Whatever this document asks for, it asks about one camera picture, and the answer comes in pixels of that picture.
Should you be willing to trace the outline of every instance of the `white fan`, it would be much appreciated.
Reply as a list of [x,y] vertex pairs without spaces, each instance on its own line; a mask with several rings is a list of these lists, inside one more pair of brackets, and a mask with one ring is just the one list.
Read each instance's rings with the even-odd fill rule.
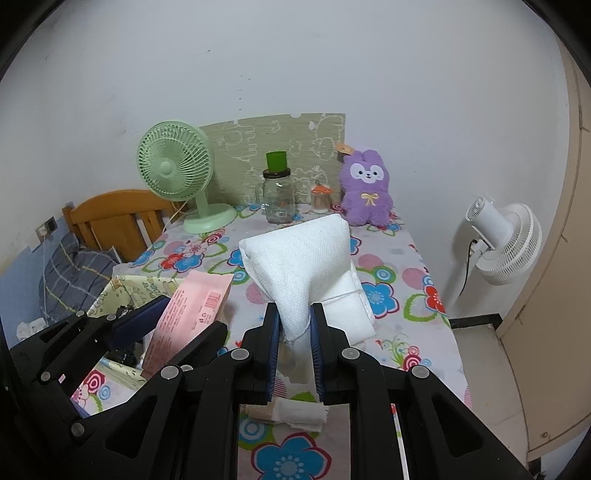
[[[470,247],[464,286],[475,267],[488,283],[508,284],[527,272],[540,253],[540,222],[523,203],[512,203],[497,210],[480,197],[468,208],[466,220],[480,240],[474,240]],[[450,304],[461,294],[460,291],[454,295]]]

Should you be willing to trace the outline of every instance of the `paper towel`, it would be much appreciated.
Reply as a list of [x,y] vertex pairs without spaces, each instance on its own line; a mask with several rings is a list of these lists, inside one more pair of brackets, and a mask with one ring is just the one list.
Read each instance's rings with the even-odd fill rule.
[[349,224],[340,215],[245,238],[238,246],[248,274],[277,303],[285,342],[296,355],[309,355],[309,306],[318,301],[327,323],[344,330],[351,345],[375,335],[350,257]]
[[273,397],[264,407],[245,405],[245,413],[257,420],[287,423],[290,427],[321,432],[328,418],[329,408],[322,403]]

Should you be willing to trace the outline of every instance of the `plush bunny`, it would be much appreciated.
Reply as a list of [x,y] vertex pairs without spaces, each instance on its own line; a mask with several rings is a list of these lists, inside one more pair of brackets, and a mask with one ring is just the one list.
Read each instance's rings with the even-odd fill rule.
[[389,224],[394,202],[388,193],[390,176],[382,157],[375,150],[355,151],[344,161],[339,180],[345,190],[345,220],[352,226]]

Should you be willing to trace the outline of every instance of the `pink box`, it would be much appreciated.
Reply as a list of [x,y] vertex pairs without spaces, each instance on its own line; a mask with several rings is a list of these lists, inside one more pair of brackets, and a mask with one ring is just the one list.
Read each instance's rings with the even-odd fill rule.
[[233,275],[193,270],[174,292],[146,352],[142,377],[150,378],[214,320],[222,317]]

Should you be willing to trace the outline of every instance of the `pillow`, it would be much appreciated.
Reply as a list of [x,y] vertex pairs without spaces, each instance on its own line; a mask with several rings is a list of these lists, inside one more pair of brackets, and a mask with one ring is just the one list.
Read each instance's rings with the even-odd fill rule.
[[115,265],[107,252],[81,247],[75,234],[62,238],[39,283],[39,302],[47,323],[87,311],[111,279]]

